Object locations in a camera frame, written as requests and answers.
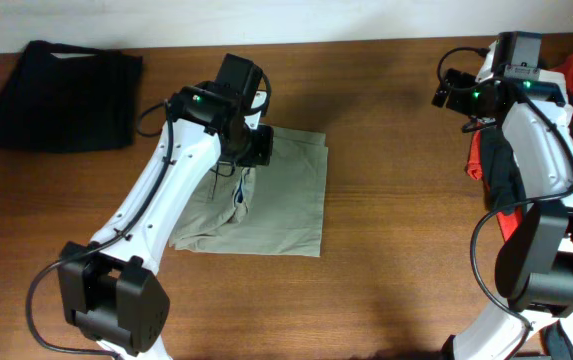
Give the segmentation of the khaki shorts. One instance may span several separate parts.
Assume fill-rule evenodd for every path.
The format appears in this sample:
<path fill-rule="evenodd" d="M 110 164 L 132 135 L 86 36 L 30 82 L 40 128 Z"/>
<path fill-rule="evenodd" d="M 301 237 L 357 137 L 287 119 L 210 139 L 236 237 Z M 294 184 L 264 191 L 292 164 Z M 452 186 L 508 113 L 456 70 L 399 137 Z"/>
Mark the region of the khaki shorts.
<path fill-rule="evenodd" d="M 318 257 L 327 159 L 325 134 L 276 127 L 269 165 L 208 171 L 169 245 L 196 253 Z"/>

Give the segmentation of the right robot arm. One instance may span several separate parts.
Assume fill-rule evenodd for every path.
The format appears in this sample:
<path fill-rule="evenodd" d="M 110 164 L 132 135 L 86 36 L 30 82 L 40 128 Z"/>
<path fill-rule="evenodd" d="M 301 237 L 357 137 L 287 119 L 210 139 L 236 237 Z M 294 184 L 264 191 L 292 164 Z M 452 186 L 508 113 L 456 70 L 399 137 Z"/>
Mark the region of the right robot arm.
<path fill-rule="evenodd" d="M 499 125 L 525 197 L 489 212 L 521 209 L 521 223 L 500 249 L 490 303 L 444 345 L 447 359 L 510 359 L 537 331 L 573 320 L 573 108 L 564 77 L 477 78 L 450 69 L 434 102 Z"/>

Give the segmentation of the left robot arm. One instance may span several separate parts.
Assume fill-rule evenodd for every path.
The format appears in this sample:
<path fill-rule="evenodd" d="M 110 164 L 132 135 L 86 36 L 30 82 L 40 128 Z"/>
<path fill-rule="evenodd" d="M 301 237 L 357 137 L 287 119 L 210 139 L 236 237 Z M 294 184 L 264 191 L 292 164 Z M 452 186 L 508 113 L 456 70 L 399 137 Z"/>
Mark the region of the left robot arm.
<path fill-rule="evenodd" d="M 163 102 L 157 148 L 124 202 L 88 245 L 67 243 L 57 276 L 64 317 L 97 343 L 90 355 L 165 359 L 170 298 L 157 278 L 176 221 L 217 165 L 265 166 L 272 90 L 206 81 Z"/>

